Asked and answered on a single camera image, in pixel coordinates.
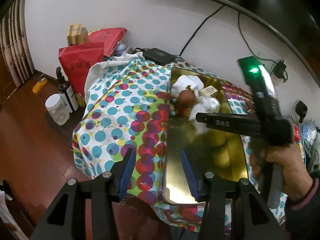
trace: wooden floor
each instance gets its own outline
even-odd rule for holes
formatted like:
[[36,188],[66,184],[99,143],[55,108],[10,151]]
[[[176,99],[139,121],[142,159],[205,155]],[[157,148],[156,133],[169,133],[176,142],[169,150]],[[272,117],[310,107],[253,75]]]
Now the wooden floor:
[[[87,179],[76,169],[72,150],[44,121],[45,100],[57,88],[49,81],[33,94],[39,80],[39,74],[30,78],[0,111],[0,179],[9,182],[35,223],[68,179]],[[137,198],[114,204],[114,212],[120,240],[170,239],[168,226]],[[87,239],[92,239],[89,201],[86,213]]]

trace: person's arm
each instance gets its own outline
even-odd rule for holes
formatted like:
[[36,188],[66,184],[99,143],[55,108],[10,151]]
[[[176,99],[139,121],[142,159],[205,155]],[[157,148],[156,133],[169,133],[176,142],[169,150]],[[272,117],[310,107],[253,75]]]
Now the person's arm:
[[[277,162],[284,168],[283,192],[288,195],[284,211],[286,229],[292,240],[314,239],[313,232],[320,231],[320,172],[308,174],[295,144],[269,147],[264,154],[268,162]],[[250,165],[254,177],[258,177],[260,167],[255,154],[250,156]]]

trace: beige curtain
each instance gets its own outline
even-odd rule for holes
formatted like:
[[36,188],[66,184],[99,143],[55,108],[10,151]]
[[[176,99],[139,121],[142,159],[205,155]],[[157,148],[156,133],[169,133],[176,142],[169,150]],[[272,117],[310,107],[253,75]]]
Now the beige curtain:
[[0,23],[0,46],[16,87],[34,74],[24,22],[25,0],[15,0]]

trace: metal tray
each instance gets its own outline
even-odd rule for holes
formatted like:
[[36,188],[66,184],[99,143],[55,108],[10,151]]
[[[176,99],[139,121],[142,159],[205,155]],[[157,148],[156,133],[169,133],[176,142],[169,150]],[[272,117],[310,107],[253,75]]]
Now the metal tray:
[[[232,113],[217,78],[173,67],[170,87],[181,75],[196,75],[204,83],[204,87],[210,85],[215,87],[218,90],[216,98],[220,102],[219,112]],[[190,194],[180,160],[181,150],[190,143],[201,149],[196,158],[204,165],[206,171],[212,171],[221,178],[232,181],[248,178],[240,135],[210,129],[209,132],[196,136],[193,125],[188,122],[187,118],[182,117],[170,117],[167,126],[167,155],[163,185],[163,198],[166,203],[171,205],[199,204]]]

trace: human hand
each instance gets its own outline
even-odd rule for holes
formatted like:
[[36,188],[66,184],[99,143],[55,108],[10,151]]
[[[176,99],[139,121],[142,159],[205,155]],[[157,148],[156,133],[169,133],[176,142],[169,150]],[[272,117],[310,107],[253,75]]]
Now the human hand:
[[[298,147],[294,143],[287,147],[269,146],[268,149],[263,150],[261,156],[265,157],[267,162],[276,162],[283,166],[283,192],[289,198],[296,201],[308,193],[313,180],[303,164]],[[257,156],[253,152],[250,155],[250,166],[255,178],[259,176],[261,171],[257,161]]]

